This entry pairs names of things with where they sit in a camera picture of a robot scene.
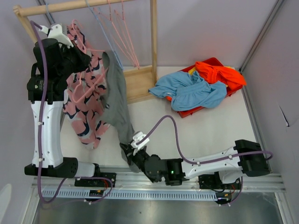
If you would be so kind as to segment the pink hanger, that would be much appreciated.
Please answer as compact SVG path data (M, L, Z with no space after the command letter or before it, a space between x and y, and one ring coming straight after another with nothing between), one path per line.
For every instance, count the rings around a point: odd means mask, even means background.
M135 53L134 45L127 27L124 13L124 1L121 1L121 12L114 10L117 25L120 30L119 38L124 47L124 55L130 60L133 67L140 69L140 64Z
M74 30L74 32L76 32L76 35L77 35L77 41L78 43L80 43L82 45L82 50L83 50L83 53L86 54L86 51L90 51L91 53L92 52L104 52L103 50L97 50L97 49L91 49L91 48L88 48L85 44L85 36L83 34L77 34L77 32L80 32L80 29L79 28L75 28L75 26L81 26L81 23L74 19L72 20L72 23L71 23L71 27L72 29ZM80 86L82 86L82 77L85 77L86 75L88 75L88 72L87 70L89 70L89 73L90 75L93 74L93 71L92 71L92 68L90 66L90 63L88 63L88 66L87 66L87 69L84 71L84 72L81 72L80 73L80 76L79 76L79 84L75 87L74 91L73 91L73 94L72 94L72 100L73 102L75 103L78 103L80 101L82 101L86 96L88 96L89 94L91 94L95 89L96 89L96 86L97 84L103 79L103 76L105 75L105 73L107 72L107 69L104 70L104 72L102 72L102 74L100 74L100 76L98 77L98 79L93 83L93 85L78 99L75 99L75 95L76 95L76 91L78 90L78 88Z
M120 41L119 38L119 34L120 34L120 30L119 27L117 25L116 22L116 18L114 15L114 8L112 8L112 2L110 0L106 0L105 1L108 5L108 13L104 13L102 12L100 7L94 7L95 8L95 13L97 16L99 16L100 21L103 22L103 27L108 35L108 33L110 33L112 35L112 38L110 39L110 42L114 41L115 42L115 51L121 52L123 54L123 56L128 59L125 55L124 55L124 47Z

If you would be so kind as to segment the blue hanger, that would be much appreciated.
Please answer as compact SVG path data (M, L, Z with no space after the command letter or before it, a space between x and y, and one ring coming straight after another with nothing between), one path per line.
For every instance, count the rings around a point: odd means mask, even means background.
M93 16L94 16L94 18L96 19L97 23L99 24L99 26L100 26L100 28L101 28L103 34L104 34L104 37L105 37L105 39L106 39L106 41L107 41L107 43L108 43L108 45L109 45L109 47L110 47L112 53L113 53L114 56L115 56L115 59L116 59L117 63L120 65L121 69L124 70L123 65L122 65L122 63L121 63L121 60L120 60L120 58L119 58L119 56L118 56L118 54L117 54L117 51L115 51L115 42L114 42L114 41L110 42L110 39L112 38L112 35L111 35L110 33L108 33L108 35L107 35L107 33L106 33L106 31L105 31L105 29L104 29L104 27L103 27L103 22L100 21L99 16L97 16L96 13L95 13L95 11L94 11L95 8L94 8L94 7L91 7L90 4L89 4L89 2L88 2L87 0L85 0L85 3L86 3L86 5L87 5L88 9L89 9L89 10L91 11L91 13L93 14Z
M45 6L46 6L46 11L47 11L47 17L48 17L48 19L50 21L50 24L54 24L55 20L54 20L52 14L49 11L49 7L48 7L48 3L47 2L45 3Z

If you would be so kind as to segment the pink patterned shorts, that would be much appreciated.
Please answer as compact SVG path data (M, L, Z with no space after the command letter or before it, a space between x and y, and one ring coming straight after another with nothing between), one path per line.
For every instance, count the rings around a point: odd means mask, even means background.
M83 51L82 45L78 43L76 32L74 32L71 25L67 26L67 36L75 43L75 46ZM94 49L86 37L85 44L88 48ZM90 66L93 74L90 75L89 70L87 70L88 75L82 77L82 86L76 91L75 99L80 98L105 70L101 58L102 52L94 51L91 53L87 50L86 54L91 57ZM63 112L80 142L87 149L92 150L99 146L101 136L109 128L109 124L100 119L100 116L103 114L102 97L106 92L107 84L104 75L91 94L86 96L82 101L75 103L72 100L72 94L75 87L79 84L79 76L80 72L73 73L67 79L68 87L65 92L66 100L63 104Z

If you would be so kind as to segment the grey shorts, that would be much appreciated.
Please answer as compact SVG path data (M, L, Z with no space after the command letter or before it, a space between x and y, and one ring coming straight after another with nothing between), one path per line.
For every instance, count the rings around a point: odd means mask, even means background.
M102 98L104 112L100 119L116 128L121 146L128 146L135 131L130 120L124 73L113 51L102 54L102 63L107 89Z

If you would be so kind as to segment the light blue shorts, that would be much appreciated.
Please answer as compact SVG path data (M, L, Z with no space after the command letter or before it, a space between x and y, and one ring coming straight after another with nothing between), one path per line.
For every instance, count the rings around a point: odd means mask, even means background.
M158 79L148 92L157 98L171 98L171 108L177 112L196 107L215 108L227 95L226 85L220 81L209 84L197 71L190 75L177 71Z

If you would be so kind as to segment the orange shorts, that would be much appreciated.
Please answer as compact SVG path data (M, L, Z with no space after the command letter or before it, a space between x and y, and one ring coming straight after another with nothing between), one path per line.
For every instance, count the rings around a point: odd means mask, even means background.
M204 62L196 62L195 68L199 75L209 84L220 81L231 90L247 84L245 78L232 68L212 66Z

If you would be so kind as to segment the yellow shorts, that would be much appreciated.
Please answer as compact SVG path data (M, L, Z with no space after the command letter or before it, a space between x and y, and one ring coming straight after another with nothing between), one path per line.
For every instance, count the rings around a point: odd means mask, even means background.
M230 67L230 66L226 66L226 68L235 69L235 67ZM193 67L193 68L191 68L191 69L188 71L188 73L189 73L190 75L192 75L193 72L194 72L195 70L196 70L196 68Z

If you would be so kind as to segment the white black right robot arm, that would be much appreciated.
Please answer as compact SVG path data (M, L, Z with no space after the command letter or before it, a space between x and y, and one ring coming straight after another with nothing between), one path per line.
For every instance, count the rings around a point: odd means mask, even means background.
M258 177L270 174L266 154L260 144L237 140L235 146L220 153L192 159L161 159L158 155L149 155L146 148L134 152L130 145L121 144L129 165L136 165L152 182L165 181L167 186L179 186L184 181L202 175L212 175L214 185L224 188L242 176Z

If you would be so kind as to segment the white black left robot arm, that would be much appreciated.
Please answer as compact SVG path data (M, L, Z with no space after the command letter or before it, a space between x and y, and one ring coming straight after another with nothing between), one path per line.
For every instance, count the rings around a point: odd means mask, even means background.
M24 168L31 176L56 178L85 177L92 187L101 182L95 163L79 162L77 158L63 157L60 144L60 121L67 78L84 71L91 58L76 46L53 38L35 43L32 65L27 83L28 99L34 115L35 152L32 162Z

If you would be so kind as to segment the wooden clothes rack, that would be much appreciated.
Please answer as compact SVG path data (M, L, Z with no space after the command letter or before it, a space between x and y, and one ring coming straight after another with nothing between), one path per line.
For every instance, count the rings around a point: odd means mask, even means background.
M107 5L106 0L91 0L91 7ZM112 4L120 3L120 0L111 0ZM50 4L50 13L64 12L75 9L87 8L84 0L74 0L56 4ZM46 14L46 6L34 6L22 8L19 5L13 7L13 12L22 24L33 43L37 42L36 35L30 25L29 16ZM140 69L131 69L124 71L127 83L128 103L137 103L153 98L148 93L157 82L157 1L150 1L150 22L151 22L151 60L152 65L143 66Z

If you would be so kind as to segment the aluminium corner profile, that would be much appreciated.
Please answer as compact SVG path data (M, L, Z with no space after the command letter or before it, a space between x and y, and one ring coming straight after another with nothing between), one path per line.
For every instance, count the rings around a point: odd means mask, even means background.
M277 0L271 9L269 15L267 16L264 24L262 25L261 30L259 31L257 37L255 38L249 52L245 56L240 68L239 72L242 74L247 65L250 63L252 57L254 56L255 52L258 50L260 44L262 43L263 39L266 37L268 31L270 30L273 22L275 21L276 17L278 16L280 10L282 9L283 5L286 3L286 0Z

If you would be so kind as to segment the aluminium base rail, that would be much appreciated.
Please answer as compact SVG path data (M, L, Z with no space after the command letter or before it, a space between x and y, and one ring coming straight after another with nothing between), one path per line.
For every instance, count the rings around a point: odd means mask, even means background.
M198 190L198 178L183 182L180 186L167 186L165 182L152 183L142 172L133 173L129 168L104 167L102 172L116 173L114 190L165 190L191 191ZM243 177L243 192L286 192L282 176L269 174L260 177Z

